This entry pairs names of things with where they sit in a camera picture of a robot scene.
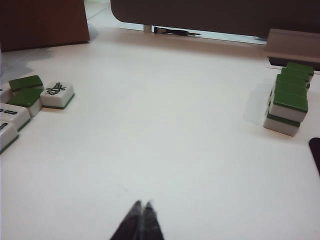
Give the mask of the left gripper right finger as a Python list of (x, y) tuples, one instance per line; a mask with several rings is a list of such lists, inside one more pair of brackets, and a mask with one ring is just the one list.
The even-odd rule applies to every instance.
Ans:
[(153, 205), (148, 201), (142, 211), (141, 222), (141, 239), (142, 240), (164, 240), (157, 213)]

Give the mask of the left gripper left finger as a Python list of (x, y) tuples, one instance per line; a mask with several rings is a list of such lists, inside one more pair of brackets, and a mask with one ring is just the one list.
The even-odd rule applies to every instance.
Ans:
[(118, 228), (110, 238), (111, 240), (139, 240), (140, 227), (142, 223), (142, 201), (137, 200)]

